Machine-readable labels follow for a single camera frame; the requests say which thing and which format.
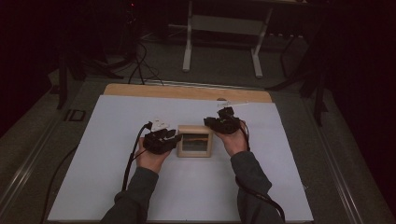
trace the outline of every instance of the white tabletop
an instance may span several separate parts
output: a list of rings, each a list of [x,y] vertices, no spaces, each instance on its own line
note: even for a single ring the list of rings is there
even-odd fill
[[[216,117],[216,101],[101,96],[69,167],[49,220],[100,220],[114,204],[140,128],[158,117],[177,125],[203,125]],[[251,151],[273,187],[269,195],[287,221],[313,220],[275,104],[234,106],[247,122]],[[135,163],[131,169],[134,173]],[[178,158],[172,151],[151,197],[148,221],[240,221],[230,157],[215,137],[211,158]]]

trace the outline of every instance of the sleeve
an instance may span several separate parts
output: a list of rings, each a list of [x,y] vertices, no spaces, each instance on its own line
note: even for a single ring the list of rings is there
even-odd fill
[[[116,195],[115,204],[107,211],[100,223],[146,223],[149,199],[157,181],[158,175],[155,172],[137,167],[128,189]]]
[[[252,152],[236,153],[231,157],[231,163],[236,178],[243,186],[269,197],[268,190],[272,187],[272,184]],[[284,223],[272,205],[242,189],[238,190],[237,205],[239,216],[244,224]]]

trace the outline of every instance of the framed picture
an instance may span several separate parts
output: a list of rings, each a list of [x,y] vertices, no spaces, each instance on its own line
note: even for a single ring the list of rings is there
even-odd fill
[[[212,153],[213,132],[206,126],[179,125],[182,134],[177,144],[179,157],[210,157]]]

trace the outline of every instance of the gray sleeve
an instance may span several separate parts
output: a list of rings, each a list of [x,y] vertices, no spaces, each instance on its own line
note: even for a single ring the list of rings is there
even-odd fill
[[[115,204],[100,223],[146,223],[149,199],[157,184],[158,175],[149,169],[137,167],[128,189],[118,193]]]
[[[272,187],[259,162],[251,152],[239,152],[231,157],[233,171],[239,182],[264,196]],[[255,196],[239,189],[237,197],[239,216],[244,224],[284,223],[277,210]]]

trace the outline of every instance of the person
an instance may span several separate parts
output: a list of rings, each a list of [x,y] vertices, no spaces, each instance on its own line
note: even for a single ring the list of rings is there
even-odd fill
[[[230,155],[233,171],[240,184],[268,197],[267,193],[272,184],[254,154],[247,151],[248,146],[242,131],[233,134],[215,133],[215,135],[222,140]],[[140,138],[139,149],[135,155],[143,151],[145,151],[143,138]],[[162,155],[146,151],[136,158],[136,170],[128,189],[116,195],[115,204],[107,211],[101,223],[146,223],[149,199],[155,189],[163,162],[169,154],[170,151]],[[272,205],[243,189],[238,190],[237,206],[241,222],[244,224],[284,223]]]

